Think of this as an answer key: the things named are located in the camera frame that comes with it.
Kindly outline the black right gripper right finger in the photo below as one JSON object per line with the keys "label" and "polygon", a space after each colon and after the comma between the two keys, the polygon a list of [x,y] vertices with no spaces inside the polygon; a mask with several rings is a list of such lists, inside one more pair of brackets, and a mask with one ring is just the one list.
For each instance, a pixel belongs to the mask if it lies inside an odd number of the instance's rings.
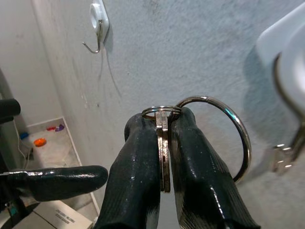
{"label": "black right gripper right finger", "polygon": [[182,108],[171,124],[170,149],[181,229],[261,229],[189,108]]}

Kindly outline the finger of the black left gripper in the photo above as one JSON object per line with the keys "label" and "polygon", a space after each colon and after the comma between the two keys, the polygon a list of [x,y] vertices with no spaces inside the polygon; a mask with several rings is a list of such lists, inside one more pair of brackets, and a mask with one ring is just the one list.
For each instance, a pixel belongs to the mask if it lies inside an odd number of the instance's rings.
{"label": "finger of the black left gripper", "polygon": [[38,202],[69,199],[101,188],[108,179],[102,166],[58,167],[7,172],[8,185]]}
{"label": "finger of the black left gripper", "polygon": [[6,123],[20,114],[20,104],[16,99],[1,99],[0,100],[0,123]]}

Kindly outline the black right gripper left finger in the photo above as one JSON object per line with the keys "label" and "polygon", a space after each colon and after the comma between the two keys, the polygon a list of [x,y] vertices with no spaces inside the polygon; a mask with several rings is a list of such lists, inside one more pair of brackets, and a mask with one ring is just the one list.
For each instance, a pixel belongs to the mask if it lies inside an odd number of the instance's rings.
{"label": "black right gripper left finger", "polygon": [[94,229],[157,229],[160,165],[154,121],[132,116],[125,144],[111,166]]}

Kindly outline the silver keys with large ring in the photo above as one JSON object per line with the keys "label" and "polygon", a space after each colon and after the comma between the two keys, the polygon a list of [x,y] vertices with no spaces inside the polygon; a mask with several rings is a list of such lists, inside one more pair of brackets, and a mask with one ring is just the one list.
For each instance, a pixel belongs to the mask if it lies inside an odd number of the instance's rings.
{"label": "silver keys with large ring", "polygon": [[234,177],[234,181],[238,182],[246,174],[252,159],[251,141],[248,132],[242,123],[240,117],[225,103],[212,98],[210,96],[191,96],[177,105],[160,105],[146,108],[142,111],[142,117],[146,119],[152,119],[156,125],[157,140],[158,140],[158,155],[160,165],[160,188],[164,193],[171,191],[170,181],[170,160],[169,160],[169,137],[168,130],[170,121],[176,118],[180,113],[182,107],[187,104],[202,102],[211,104],[223,113],[225,113],[235,125],[243,145],[243,162],[237,175]]}

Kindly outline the white green cardboard box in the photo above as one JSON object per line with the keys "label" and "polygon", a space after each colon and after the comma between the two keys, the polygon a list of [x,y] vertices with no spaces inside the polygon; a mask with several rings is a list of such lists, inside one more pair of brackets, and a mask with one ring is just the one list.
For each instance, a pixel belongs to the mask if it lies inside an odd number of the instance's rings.
{"label": "white green cardboard box", "polygon": [[92,229],[93,222],[62,201],[40,203],[13,229]]}

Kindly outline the white wall hook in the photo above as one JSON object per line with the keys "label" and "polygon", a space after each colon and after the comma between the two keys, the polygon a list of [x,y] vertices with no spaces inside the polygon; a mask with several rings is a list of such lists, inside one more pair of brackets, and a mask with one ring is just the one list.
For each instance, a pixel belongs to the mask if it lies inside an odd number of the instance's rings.
{"label": "white wall hook", "polygon": [[89,13],[92,27],[97,38],[97,49],[92,50],[85,42],[82,42],[82,45],[84,45],[90,53],[98,54],[101,50],[101,45],[107,37],[110,25],[103,0],[92,0]]}
{"label": "white wall hook", "polygon": [[275,88],[300,121],[283,151],[297,151],[305,143],[305,1],[261,33],[255,45],[264,67],[271,67]]}

